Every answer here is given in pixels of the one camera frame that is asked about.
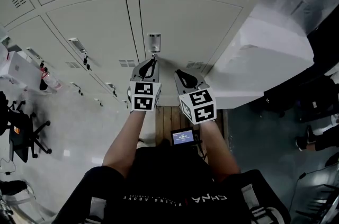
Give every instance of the shoe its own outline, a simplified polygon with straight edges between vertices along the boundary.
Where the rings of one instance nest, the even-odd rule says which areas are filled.
[[[300,151],[305,150],[307,146],[307,138],[306,137],[297,137],[296,145]]]
[[[316,136],[313,134],[311,125],[307,126],[307,144],[314,143]]]

